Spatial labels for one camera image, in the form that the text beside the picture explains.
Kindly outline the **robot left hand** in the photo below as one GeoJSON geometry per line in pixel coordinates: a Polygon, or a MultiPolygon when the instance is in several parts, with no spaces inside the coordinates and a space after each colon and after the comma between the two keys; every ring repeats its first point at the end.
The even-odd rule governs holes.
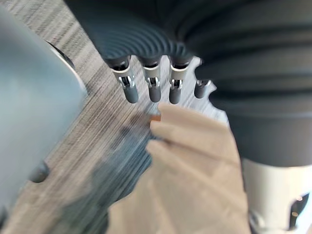
{"type": "Polygon", "coordinates": [[[196,94],[216,86],[238,148],[254,234],[312,223],[312,3],[309,0],[68,0],[106,64],[122,71],[190,57],[196,94]]]}

